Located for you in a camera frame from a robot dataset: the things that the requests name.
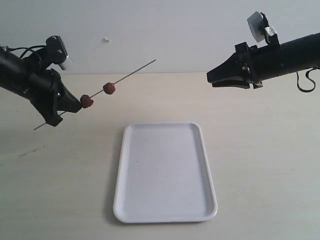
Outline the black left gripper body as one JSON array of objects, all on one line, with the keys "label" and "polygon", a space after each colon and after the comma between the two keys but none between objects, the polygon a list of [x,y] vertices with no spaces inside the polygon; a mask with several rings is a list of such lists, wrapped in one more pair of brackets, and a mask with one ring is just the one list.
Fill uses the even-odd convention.
[{"label": "black left gripper body", "polygon": [[23,58],[23,63],[27,67],[25,83],[28,84],[27,92],[31,92],[31,104],[37,110],[37,103],[54,101],[57,107],[57,92],[59,85],[62,85],[61,75],[49,68],[53,63],[49,59],[46,46],[34,51],[32,54]]}]

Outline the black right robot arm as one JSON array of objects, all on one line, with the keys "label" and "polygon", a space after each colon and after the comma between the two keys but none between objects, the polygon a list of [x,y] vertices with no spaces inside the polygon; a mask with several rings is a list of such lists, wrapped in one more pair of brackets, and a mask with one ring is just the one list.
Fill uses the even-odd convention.
[{"label": "black right robot arm", "polygon": [[207,81],[214,88],[234,87],[254,89],[262,81],[297,73],[320,66],[320,34],[311,34],[285,43],[270,43],[263,47],[235,46],[225,62],[207,72]]}]

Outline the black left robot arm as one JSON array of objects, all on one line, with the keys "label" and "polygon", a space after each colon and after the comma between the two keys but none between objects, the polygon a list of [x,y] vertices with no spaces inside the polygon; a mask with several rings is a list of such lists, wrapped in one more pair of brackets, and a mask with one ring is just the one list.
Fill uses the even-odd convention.
[{"label": "black left robot arm", "polygon": [[57,126],[63,119],[59,111],[77,113],[81,102],[69,92],[46,48],[31,50],[27,57],[13,54],[13,48],[0,48],[0,87],[24,99],[44,118],[46,124]]}]

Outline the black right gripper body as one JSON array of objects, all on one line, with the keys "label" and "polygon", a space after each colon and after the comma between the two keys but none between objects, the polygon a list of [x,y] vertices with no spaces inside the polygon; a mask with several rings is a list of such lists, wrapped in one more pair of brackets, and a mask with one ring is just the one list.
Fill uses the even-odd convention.
[{"label": "black right gripper body", "polygon": [[283,47],[278,35],[266,36],[266,46],[248,46],[246,42],[235,45],[235,53],[244,73],[242,79],[254,89],[263,87],[263,81],[284,75]]}]

